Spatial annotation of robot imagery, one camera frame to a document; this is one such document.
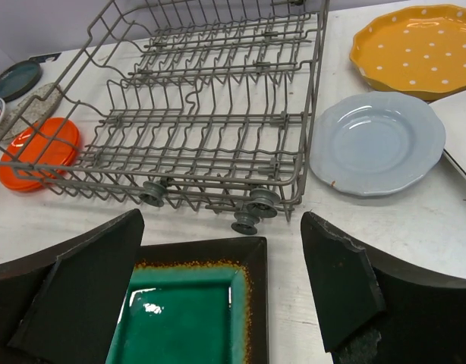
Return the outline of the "light blue round plate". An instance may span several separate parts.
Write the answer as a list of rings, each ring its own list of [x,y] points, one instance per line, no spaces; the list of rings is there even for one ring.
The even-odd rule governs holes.
[[[387,196],[424,178],[445,143],[444,125],[427,103],[369,92],[343,99],[314,121],[309,165],[341,193]]]

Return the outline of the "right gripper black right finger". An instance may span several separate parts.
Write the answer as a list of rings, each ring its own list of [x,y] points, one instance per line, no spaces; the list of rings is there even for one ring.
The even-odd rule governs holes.
[[[466,363],[466,279],[396,258],[312,212],[301,238],[333,362]]]

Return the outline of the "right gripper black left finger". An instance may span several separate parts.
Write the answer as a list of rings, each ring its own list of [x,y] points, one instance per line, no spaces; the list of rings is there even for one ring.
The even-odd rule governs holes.
[[[104,363],[143,230],[132,209],[0,264],[0,363]]]

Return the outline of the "white rectangular plate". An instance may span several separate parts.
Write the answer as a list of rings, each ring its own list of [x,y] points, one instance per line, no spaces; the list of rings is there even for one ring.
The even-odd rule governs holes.
[[[444,156],[466,180],[466,90],[430,103],[446,130]]]

